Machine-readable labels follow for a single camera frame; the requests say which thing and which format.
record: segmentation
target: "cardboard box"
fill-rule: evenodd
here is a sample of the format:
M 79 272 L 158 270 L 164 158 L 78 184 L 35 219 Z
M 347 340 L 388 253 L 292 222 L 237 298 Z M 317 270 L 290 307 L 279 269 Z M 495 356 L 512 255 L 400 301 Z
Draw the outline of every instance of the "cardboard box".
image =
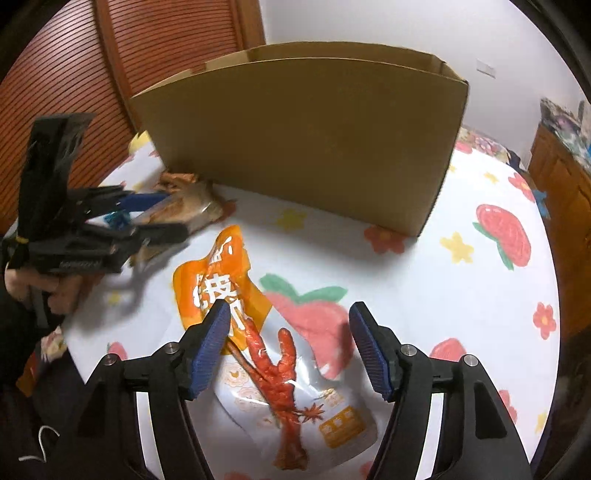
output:
M 418 235 L 468 84 L 433 55 L 348 42 L 265 45 L 132 98 L 171 171 Z

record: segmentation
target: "orange snack bag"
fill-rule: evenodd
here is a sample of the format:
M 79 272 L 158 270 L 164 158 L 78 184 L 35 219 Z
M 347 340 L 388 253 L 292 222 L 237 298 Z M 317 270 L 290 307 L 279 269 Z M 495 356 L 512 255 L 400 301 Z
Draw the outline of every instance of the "orange snack bag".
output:
M 212 389 L 274 478 L 346 462 L 376 441 L 371 412 L 350 387 L 322 376 L 310 345 L 248 277 L 250 267 L 241 230 L 233 225 L 206 257 L 174 272 L 185 328 L 202 322 L 216 300 L 230 305 L 229 342 Z
M 250 268 L 238 225 L 225 228 L 205 258 L 178 267 L 174 272 L 173 286 L 185 329 L 201 323 L 215 300 L 225 299 L 232 312 L 228 338 L 244 350 L 245 315 L 260 331 L 272 307 L 248 278 Z

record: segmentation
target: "floral tablecloth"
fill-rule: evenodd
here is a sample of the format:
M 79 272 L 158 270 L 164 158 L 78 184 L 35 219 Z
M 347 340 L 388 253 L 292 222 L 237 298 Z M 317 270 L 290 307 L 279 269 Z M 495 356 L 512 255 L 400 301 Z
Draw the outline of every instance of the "floral tablecloth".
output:
M 130 189 L 149 191 L 162 169 L 148 144 L 105 184 L 125 182 Z M 228 218 L 151 268 L 126 266 L 121 275 L 106 277 L 64 324 L 85 380 L 107 351 L 122 358 L 146 356 L 183 335 L 173 272 L 204 257 L 224 227 L 238 224 L 252 264 L 250 278 L 286 319 L 310 315 L 324 304 L 330 306 L 325 312 L 346 317 L 349 306 L 363 300 L 379 323 L 431 356 L 457 360 L 465 352 L 475 354 L 499 389 L 528 457 L 533 456 L 556 380 L 558 291 L 535 200 L 514 170 L 480 152 L 456 150 L 418 239 L 255 193 L 219 190 L 230 200 Z M 307 295 L 313 291 L 331 295 Z M 371 390 L 357 353 L 339 378 L 361 392 L 381 438 L 392 405 Z M 431 474 L 442 404 L 442 397 L 434 396 L 418 478 Z M 188 408 L 217 479 L 285 477 L 260 461 L 255 444 L 211 391 Z M 138 415 L 147 465 L 161 477 L 145 394 L 138 394 Z M 379 441 L 317 478 L 364 478 L 378 446 Z

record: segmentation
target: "white cable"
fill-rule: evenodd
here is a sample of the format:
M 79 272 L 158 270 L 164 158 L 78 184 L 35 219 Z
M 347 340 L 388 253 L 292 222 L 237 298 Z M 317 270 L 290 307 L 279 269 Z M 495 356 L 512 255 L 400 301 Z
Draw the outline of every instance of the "white cable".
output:
M 37 440 L 39 441 L 39 447 L 41 447 L 41 453 L 43 454 L 43 458 L 39 458 L 35 455 L 25 455 L 18 458 L 19 462 L 24 462 L 25 460 L 39 460 L 40 462 L 47 463 L 47 455 L 45 453 L 45 448 L 43 447 L 43 442 L 41 441 L 41 434 L 45 429 L 50 429 L 57 436 L 60 436 L 60 434 L 55 428 L 50 427 L 49 425 L 41 425 L 41 427 L 39 428 L 39 434 L 37 435 Z
M 23 457 L 19 457 L 19 462 L 24 462 L 25 460 L 39 460 L 40 462 L 43 461 L 43 458 L 36 457 L 35 455 L 25 455 Z

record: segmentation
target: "metal screw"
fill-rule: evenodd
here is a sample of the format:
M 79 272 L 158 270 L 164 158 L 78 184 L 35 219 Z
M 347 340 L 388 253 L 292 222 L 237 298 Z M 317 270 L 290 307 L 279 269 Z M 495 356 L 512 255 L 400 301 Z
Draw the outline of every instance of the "metal screw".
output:
M 478 359 L 474 355 L 466 355 L 464 357 L 464 363 L 469 367 L 475 367 L 478 365 Z
M 177 342 L 169 342 L 164 345 L 164 351 L 169 355 L 178 352 L 178 343 Z
M 107 353 L 103 357 L 103 365 L 113 365 L 117 360 L 119 360 L 119 355 L 116 353 Z
M 400 347 L 400 351 L 403 355 L 415 356 L 417 354 L 417 347 L 410 345 L 409 343 L 405 343 L 402 347 Z

